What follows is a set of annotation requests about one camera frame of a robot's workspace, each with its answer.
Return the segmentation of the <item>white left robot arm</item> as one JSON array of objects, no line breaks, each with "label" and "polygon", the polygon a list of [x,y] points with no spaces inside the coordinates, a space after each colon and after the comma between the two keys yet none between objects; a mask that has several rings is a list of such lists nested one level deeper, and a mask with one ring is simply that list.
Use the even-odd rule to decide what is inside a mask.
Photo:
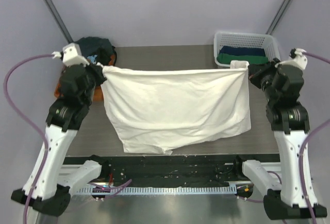
[{"label": "white left robot arm", "polygon": [[49,216],[60,216],[71,197],[92,180],[105,182],[110,175],[108,160],[92,155],[65,179],[59,180],[67,150],[76,137],[93,101],[94,90],[106,78],[99,65],[76,64],[60,77],[60,96],[50,106],[42,145],[34,169],[25,185],[11,200]]}]

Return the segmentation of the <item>white t shirt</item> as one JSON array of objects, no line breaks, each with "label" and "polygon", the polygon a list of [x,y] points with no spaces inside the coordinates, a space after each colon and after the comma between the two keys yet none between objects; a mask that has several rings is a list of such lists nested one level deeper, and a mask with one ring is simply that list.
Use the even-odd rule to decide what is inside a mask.
[{"label": "white t shirt", "polygon": [[104,107],[126,153],[166,154],[251,128],[248,63],[138,71],[103,67]]}]

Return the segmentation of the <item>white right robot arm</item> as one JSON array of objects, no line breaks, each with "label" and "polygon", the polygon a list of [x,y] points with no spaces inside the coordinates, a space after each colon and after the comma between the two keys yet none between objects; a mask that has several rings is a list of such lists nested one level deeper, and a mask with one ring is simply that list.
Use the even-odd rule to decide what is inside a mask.
[{"label": "white right robot arm", "polygon": [[304,84],[307,58],[249,66],[250,82],[267,98],[266,116],[277,142],[282,180],[274,180],[257,160],[233,167],[238,180],[249,178],[263,194],[263,207],[271,220],[308,219],[327,216],[314,193],[308,160],[310,131],[307,110],[298,98]]}]

